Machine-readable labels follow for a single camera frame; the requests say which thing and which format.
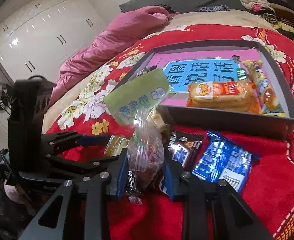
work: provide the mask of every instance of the cardboard box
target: cardboard box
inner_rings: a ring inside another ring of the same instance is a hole
[[[266,74],[286,113],[286,117],[169,105],[159,105],[158,110],[164,121],[170,125],[186,125],[216,131],[228,130],[248,135],[285,139],[294,129],[294,98],[279,66],[258,42],[204,40],[157,47],[147,52],[114,89],[133,80],[147,66],[155,53],[169,54],[187,51],[245,50],[250,48],[256,48],[260,54],[264,68],[267,71]]]

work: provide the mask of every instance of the metal screw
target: metal screw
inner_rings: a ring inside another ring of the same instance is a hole
[[[65,187],[69,187],[69,186],[71,186],[71,185],[72,185],[72,180],[70,180],[70,179],[65,180],[65,182],[64,182],[64,186],[65,186]]]
[[[105,178],[108,178],[109,173],[106,172],[106,171],[103,171],[102,173],[99,174],[99,176],[100,176],[102,179],[105,179]]]
[[[227,181],[224,180],[224,179],[219,179],[219,180],[217,181],[217,183],[218,183],[218,185],[220,185],[221,187],[225,187],[225,186],[227,186]]]
[[[187,178],[190,178],[190,176],[191,176],[190,172],[188,172],[188,171],[183,171],[182,172],[182,177],[183,178],[187,179]]]

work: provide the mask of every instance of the pink quilt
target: pink quilt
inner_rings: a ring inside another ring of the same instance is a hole
[[[106,61],[132,46],[136,41],[168,24],[175,14],[160,6],[143,7],[116,17],[91,46],[78,51],[61,65],[50,105]]]

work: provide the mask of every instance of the snack stick package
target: snack stick package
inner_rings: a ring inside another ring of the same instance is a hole
[[[258,113],[254,87],[247,80],[192,83],[187,106]]]
[[[261,114],[278,115],[285,117],[285,112],[280,105],[272,85],[263,72],[261,60],[246,60],[242,62],[247,67],[260,98]]]

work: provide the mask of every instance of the floral blanket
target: floral blanket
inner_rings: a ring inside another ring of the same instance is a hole
[[[77,130],[84,134],[130,136],[111,117],[104,104],[104,96],[111,92],[119,80],[150,49],[178,42],[210,39],[260,42],[284,73],[294,96],[294,43],[288,38],[256,27],[180,26],[147,36],[95,71],[87,87],[62,112],[48,133]],[[191,133],[206,133],[200,128],[172,128]],[[230,132],[222,134],[262,156],[260,163],[252,168],[242,197],[276,240],[288,239],[294,231],[294,131],[283,141]],[[98,146],[77,147],[65,152],[63,156],[85,162],[102,157],[103,150],[104,148]],[[143,205],[132,205],[123,197],[120,203],[108,204],[111,239],[180,239],[182,204],[171,202],[161,194],[146,194],[142,201]]]

